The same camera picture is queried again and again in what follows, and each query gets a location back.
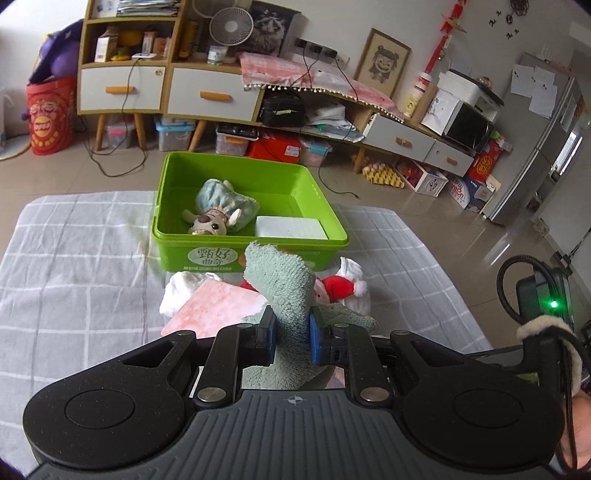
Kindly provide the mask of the Santa Claus plush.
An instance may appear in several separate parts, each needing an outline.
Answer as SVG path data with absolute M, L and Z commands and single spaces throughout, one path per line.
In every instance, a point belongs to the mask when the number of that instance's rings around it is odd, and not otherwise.
M 369 287 L 363 279 L 349 279 L 342 275 L 332 275 L 324 279 L 317 277 L 314 295 L 318 303 L 339 303 L 362 314 L 370 310 Z

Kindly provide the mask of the grey-green fluffy towel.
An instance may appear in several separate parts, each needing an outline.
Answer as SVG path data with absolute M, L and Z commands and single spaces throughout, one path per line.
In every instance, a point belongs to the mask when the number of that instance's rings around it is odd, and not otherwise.
M 308 314 L 314 299 L 315 274 L 297 255 L 273 244 L 252 242 L 245 249 L 246 282 L 266 298 L 276 314 L 276 354 L 269 367 L 249 367 L 242 373 L 246 389 L 325 389 L 335 368 L 311 363 Z

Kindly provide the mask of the white foam block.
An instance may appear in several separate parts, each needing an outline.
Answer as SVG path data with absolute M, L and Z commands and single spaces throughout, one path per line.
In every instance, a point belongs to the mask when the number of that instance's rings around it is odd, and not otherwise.
M 283 216 L 257 216 L 254 234 L 260 238 L 327 240 L 318 219 Z

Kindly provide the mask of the mouse doll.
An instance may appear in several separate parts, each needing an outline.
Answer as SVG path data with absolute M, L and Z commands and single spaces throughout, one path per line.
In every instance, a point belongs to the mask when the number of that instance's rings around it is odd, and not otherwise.
M 235 191 L 228 180 L 208 179 L 195 198 L 195 212 L 184 210 L 190 235 L 224 236 L 242 231 L 259 214 L 259 202 Z

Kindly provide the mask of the green plastic storage bin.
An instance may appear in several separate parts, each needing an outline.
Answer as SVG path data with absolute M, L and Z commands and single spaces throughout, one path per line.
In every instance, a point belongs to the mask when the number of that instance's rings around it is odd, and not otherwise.
M 254 241 L 322 271 L 349 244 L 304 166 L 189 152 L 163 162 L 151 234 L 169 272 L 240 272 Z

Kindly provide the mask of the silver refrigerator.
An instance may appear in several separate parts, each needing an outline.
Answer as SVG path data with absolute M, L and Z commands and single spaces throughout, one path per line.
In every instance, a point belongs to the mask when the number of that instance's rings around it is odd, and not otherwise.
M 513 66 L 503 101 L 496 126 L 512 150 L 492 170 L 500 187 L 482 214 L 507 226 L 551 172 L 584 109 L 584 96 L 568 70 L 525 53 Z

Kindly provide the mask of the white patterned toy box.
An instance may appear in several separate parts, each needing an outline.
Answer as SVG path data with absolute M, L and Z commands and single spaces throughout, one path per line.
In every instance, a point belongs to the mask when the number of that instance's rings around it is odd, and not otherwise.
M 399 160 L 396 170 L 418 194 L 438 197 L 448 183 L 448 178 L 440 170 L 429 165 L 423 166 L 412 159 Z

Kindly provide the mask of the grey checked table cloth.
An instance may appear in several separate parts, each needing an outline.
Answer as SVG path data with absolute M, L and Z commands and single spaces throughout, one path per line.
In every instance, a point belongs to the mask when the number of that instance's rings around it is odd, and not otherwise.
M 156 339 L 168 281 L 148 227 L 151 191 L 45 196 L 26 205 L 1 262 L 1 456 L 35 459 L 22 430 L 44 386 Z M 463 353 L 490 342 L 457 288 L 393 211 L 337 206 L 346 257 L 369 283 L 377 332 L 421 334 Z

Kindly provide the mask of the yellow egg tray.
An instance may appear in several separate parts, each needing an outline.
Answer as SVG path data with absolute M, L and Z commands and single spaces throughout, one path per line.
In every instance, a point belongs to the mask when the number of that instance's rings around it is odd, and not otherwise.
M 370 163 L 363 167 L 363 178 L 375 185 L 389 186 L 404 189 L 406 184 L 403 178 L 386 163 Z

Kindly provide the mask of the black microwave oven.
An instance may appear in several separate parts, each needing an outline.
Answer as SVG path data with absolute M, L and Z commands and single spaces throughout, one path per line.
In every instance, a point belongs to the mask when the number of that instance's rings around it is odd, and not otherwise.
M 494 130 L 492 122 L 463 101 L 447 107 L 441 114 L 441 121 L 441 136 L 474 154 L 485 147 Z

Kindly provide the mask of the red box under cabinet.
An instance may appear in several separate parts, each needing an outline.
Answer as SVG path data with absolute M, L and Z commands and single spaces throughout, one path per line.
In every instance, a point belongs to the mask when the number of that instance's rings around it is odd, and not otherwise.
M 297 164 L 301 155 L 301 140 L 294 133 L 262 129 L 259 138 L 250 143 L 247 155 L 253 159 Z

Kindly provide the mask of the clear storage box blue lid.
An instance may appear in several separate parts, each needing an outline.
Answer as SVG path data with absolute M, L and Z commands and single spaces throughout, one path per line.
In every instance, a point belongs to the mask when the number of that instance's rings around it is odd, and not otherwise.
M 186 151 L 189 147 L 197 122 L 156 116 L 154 126 L 157 132 L 158 149 L 161 152 Z

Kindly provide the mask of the black bag on shelf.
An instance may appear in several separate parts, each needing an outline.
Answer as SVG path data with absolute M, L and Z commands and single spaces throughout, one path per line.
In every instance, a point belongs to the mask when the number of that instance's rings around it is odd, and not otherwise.
M 304 99 L 294 92 L 270 93 L 263 97 L 259 122 L 273 128 L 296 128 L 304 125 Z

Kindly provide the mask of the pink tasselled cabinet cloth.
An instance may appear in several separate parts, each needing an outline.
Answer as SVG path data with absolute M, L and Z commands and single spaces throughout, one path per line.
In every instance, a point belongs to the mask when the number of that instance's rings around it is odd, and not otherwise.
M 256 53 L 238 54 L 242 85 L 249 89 L 295 89 L 334 95 L 365 105 L 382 115 L 403 120 L 403 115 L 386 94 L 349 79 L 338 67 L 324 62 L 301 64 Z

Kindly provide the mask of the framed cartoon girl picture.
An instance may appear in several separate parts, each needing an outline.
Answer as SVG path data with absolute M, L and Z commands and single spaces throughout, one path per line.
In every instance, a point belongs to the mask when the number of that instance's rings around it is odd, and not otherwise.
M 411 53 L 406 44 L 373 28 L 353 79 L 393 99 Z

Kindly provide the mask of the red printed bucket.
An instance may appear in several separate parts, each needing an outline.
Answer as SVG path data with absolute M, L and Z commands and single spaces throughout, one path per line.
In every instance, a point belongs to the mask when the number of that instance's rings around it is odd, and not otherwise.
M 26 113 L 34 155 L 52 155 L 72 144 L 76 87 L 76 77 L 51 79 L 26 87 Z

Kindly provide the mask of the wooden cabinet with white drawers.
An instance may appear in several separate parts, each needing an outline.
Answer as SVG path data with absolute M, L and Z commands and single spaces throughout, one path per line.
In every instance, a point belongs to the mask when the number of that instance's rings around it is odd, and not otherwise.
M 262 129 L 280 130 L 300 140 L 311 136 L 355 144 L 361 151 L 388 152 L 457 175 L 468 171 L 474 153 L 427 129 L 415 115 L 400 111 L 403 120 L 391 118 L 355 101 L 311 91 L 245 90 L 238 60 L 244 43 L 230 47 L 221 64 L 207 63 L 209 23 L 228 7 L 238 6 L 232 1 L 217 7 L 204 1 L 89 2 L 78 60 L 78 114 L 97 117 L 98 137 L 109 128 L 117 130 L 120 144 L 144 146 L 143 118 L 151 115 L 197 122 L 188 151 L 197 149 L 207 126 L 231 124 L 252 128 L 256 140 Z M 297 63 L 308 60 L 342 70 L 335 51 L 322 46 L 304 48 Z M 283 92 L 304 99 L 303 126 L 273 128 L 259 122 L 264 95 Z

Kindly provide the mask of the small white desk fan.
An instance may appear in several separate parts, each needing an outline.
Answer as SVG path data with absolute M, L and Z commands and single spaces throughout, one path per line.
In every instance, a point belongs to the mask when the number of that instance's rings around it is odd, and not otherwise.
M 211 46 L 207 52 L 208 64 L 221 64 L 230 47 L 242 45 L 253 31 L 252 16 L 243 8 L 228 7 L 218 11 L 209 23 Z

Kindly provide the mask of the framed cat picture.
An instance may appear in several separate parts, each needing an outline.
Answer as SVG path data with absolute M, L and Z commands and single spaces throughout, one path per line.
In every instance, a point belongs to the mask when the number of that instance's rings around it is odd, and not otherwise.
M 290 46 L 301 13 L 263 1 L 252 1 L 249 7 L 253 29 L 242 50 L 249 53 L 283 57 Z

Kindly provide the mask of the purple plush toy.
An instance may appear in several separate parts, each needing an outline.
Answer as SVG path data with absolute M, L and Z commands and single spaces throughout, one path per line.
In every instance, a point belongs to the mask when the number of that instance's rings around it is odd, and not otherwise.
M 50 79 L 73 77 L 78 71 L 83 20 L 49 34 L 39 50 L 39 62 L 29 77 L 29 84 L 41 84 Z

